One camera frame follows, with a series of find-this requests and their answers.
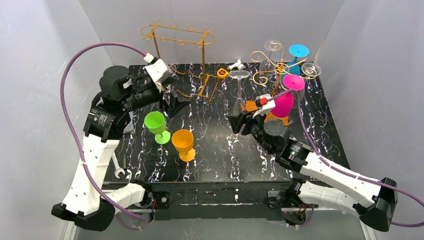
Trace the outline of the blue plastic wine glass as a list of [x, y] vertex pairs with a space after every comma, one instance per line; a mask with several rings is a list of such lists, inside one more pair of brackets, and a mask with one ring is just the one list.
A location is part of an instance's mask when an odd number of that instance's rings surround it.
[[299, 76], [301, 74], [299, 59], [305, 59], [310, 53], [309, 49], [302, 44], [293, 44], [288, 50], [294, 59], [287, 63], [289, 68], [286, 70], [286, 73], [282, 75], [282, 79], [288, 74]]

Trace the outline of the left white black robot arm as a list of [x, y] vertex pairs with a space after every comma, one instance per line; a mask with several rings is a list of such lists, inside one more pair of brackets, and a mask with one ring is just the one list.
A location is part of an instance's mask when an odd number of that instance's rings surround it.
[[103, 72], [83, 139], [76, 142], [80, 159], [72, 184], [64, 200], [52, 207], [53, 216], [101, 232], [109, 227], [117, 211], [125, 213], [129, 206], [144, 200], [150, 190], [144, 183], [128, 183], [109, 193], [102, 190], [110, 161], [116, 158], [115, 150], [130, 123], [130, 112], [157, 103], [173, 117], [189, 104], [174, 91], [170, 99], [164, 99], [165, 86], [175, 81], [167, 64], [158, 61], [145, 70], [133, 75], [127, 67], [114, 65]]

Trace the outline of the green plastic wine glass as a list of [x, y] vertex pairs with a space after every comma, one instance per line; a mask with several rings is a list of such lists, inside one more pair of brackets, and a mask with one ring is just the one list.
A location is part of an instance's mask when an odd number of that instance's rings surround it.
[[166, 119], [162, 112], [152, 111], [144, 118], [144, 125], [154, 134], [156, 143], [163, 145], [170, 141], [171, 134], [166, 129]]

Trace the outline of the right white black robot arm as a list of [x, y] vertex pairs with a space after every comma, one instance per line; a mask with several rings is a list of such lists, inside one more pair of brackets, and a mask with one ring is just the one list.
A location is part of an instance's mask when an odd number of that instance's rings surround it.
[[283, 168], [326, 184], [294, 181], [285, 192], [291, 201], [337, 209], [377, 231], [389, 231], [398, 200], [394, 180], [366, 177], [318, 155], [312, 147], [295, 140], [280, 119], [265, 121], [262, 115], [243, 111], [238, 116], [227, 116], [227, 120], [234, 134], [252, 135]]

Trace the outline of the clear wine glass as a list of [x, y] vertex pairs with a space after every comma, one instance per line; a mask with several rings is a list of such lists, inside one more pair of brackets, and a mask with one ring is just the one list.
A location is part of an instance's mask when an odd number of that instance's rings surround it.
[[236, 99], [231, 110], [232, 116], [238, 116], [246, 109], [245, 102], [242, 99], [242, 80], [248, 78], [250, 74], [247, 70], [232, 70], [229, 72], [229, 77], [237, 80]]
[[264, 47], [267, 50], [267, 58], [264, 59], [259, 65], [259, 76], [271, 79], [275, 73], [275, 62], [272, 59], [272, 55], [273, 53], [278, 52], [282, 48], [282, 45], [279, 41], [270, 39], [264, 43]]
[[297, 102], [300, 102], [306, 91], [306, 84], [309, 80], [314, 80], [321, 74], [321, 68], [314, 62], [303, 62], [302, 64], [295, 64], [294, 74], [298, 76], [298, 83], [300, 83], [301, 89], [297, 90], [298, 95], [293, 95]]

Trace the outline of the magenta plastic wine glass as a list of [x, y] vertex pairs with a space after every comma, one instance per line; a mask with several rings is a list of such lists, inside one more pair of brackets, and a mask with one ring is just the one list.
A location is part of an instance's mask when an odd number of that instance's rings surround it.
[[302, 101], [305, 95], [305, 81], [298, 75], [286, 75], [283, 78], [282, 84], [286, 89], [296, 90], [298, 96], [296, 96], [295, 93], [288, 92], [274, 100], [275, 108], [273, 108], [270, 112], [278, 118], [287, 117], [292, 108], [298, 107], [298, 103]]

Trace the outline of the orange plastic wine glass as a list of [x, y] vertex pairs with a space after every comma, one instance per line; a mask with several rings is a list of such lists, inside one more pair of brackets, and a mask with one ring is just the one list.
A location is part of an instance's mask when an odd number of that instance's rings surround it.
[[191, 131], [188, 129], [176, 131], [171, 137], [171, 142], [183, 162], [190, 162], [195, 158], [194, 135]]

